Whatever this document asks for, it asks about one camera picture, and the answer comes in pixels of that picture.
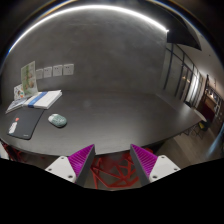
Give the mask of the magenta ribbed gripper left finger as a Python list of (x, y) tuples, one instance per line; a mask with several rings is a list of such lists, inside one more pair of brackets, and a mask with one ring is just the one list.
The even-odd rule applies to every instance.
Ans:
[(92, 144), (70, 156), (58, 157), (46, 171), (83, 187), (94, 157), (95, 145)]

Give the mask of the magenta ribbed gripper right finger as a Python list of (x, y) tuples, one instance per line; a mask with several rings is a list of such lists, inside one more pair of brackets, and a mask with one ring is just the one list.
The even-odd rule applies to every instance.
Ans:
[(142, 186), (180, 170), (167, 156), (156, 156), (134, 144), (130, 145), (130, 155)]

